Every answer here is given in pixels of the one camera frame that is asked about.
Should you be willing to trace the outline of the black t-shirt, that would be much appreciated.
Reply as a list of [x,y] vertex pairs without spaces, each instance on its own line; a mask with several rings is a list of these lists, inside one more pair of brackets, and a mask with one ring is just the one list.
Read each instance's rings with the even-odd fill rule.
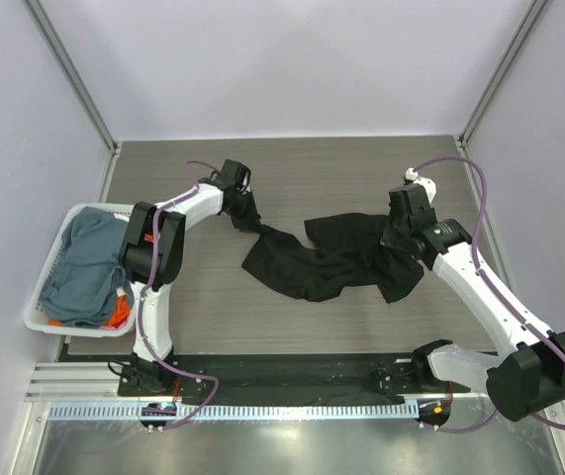
[[346,213],[304,222],[310,247],[262,223],[233,223],[258,235],[241,267],[269,289],[296,300],[324,302],[346,287],[375,285],[386,303],[407,297],[424,277],[406,253],[381,244],[386,215]]

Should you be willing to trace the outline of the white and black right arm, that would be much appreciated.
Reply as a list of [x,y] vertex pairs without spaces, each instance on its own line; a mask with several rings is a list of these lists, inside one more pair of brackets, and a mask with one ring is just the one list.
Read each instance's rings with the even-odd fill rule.
[[434,210],[391,213],[383,242],[393,244],[444,281],[493,343],[491,354],[448,339],[417,348],[414,384],[433,391],[452,382],[486,394],[512,422],[565,401],[565,332],[534,315],[492,271],[470,234]]

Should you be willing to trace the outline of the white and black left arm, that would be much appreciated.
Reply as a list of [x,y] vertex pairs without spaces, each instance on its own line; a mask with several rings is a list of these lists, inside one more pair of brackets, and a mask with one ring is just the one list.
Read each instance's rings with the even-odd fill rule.
[[134,205],[119,261],[135,294],[136,339],[120,372],[119,395],[165,395],[185,374],[172,365],[171,287],[182,267],[186,232],[222,213],[237,227],[258,222],[246,178],[205,178],[165,202]]

